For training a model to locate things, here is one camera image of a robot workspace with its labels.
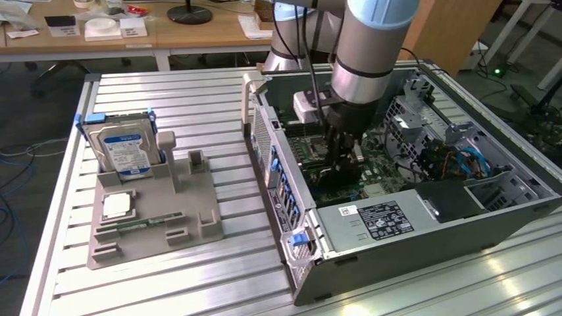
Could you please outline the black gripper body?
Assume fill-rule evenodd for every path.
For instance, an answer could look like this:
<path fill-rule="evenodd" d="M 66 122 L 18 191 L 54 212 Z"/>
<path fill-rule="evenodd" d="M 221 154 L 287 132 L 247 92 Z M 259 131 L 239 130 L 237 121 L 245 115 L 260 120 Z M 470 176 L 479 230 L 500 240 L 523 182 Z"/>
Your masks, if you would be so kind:
<path fill-rule="evenodd" d="M 347 134 L 360 138 L 371 125 L 379 101 L 369 103 L 351 103 L 343 99 L 329 98 L 321 102 L 324 114 L 324 137 L 333 138 Z"/>

